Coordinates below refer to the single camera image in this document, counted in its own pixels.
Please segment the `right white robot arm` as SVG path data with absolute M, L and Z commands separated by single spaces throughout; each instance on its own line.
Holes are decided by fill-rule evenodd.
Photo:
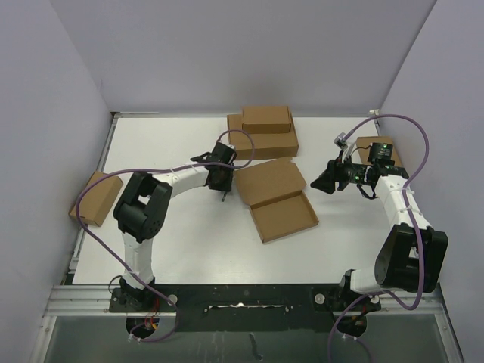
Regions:
M 345 309 L 355 308 L 366 293 L 433 292 L 448 247 L 446 233 L 434 229 L 420 211 L 406 184 L 408 173 L 392 159 L 393 146 L 372 143 L 368 150 L 366 164 L 340 153 L 310 184 L 326 194 L 354 184 L 364 198 L 383 204 L 389 221 L 389 234 L 375 263 L 344 274 L 336 298 Z

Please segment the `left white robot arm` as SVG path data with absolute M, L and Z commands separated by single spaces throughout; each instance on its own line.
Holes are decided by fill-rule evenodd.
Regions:
M 133 172 L 113 216 L 122 233 L 127 264 L 120 289 L 134 309 L 144 311 L 154 301 L 152 245 L 163 227 L 170 200 L 200 187 L 229 192 L 236 156 L 233 146 L 218 141 L 212 151 L 167 173 Z

